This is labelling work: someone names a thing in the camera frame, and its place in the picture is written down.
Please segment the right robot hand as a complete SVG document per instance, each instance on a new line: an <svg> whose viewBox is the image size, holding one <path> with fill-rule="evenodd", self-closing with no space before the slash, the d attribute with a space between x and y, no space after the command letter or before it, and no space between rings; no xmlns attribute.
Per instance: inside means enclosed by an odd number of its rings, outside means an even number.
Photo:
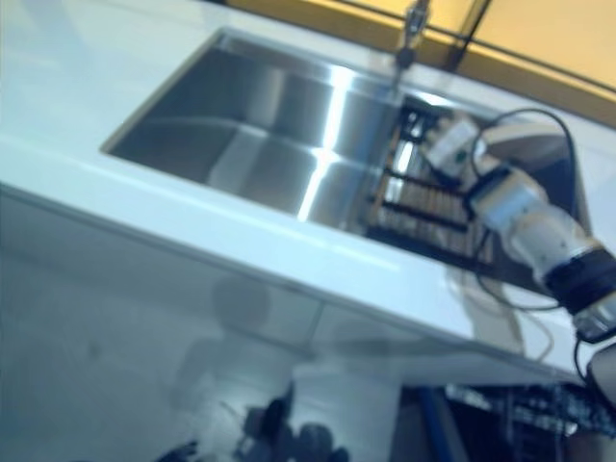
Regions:
<svg viewBox="0 0 616 462"><path fill-rule="evenodd" d="M461 180L478 135L479 127L470 116L454 112L440 117L427 130L420 152L432 170L448 179Z"/></svg>

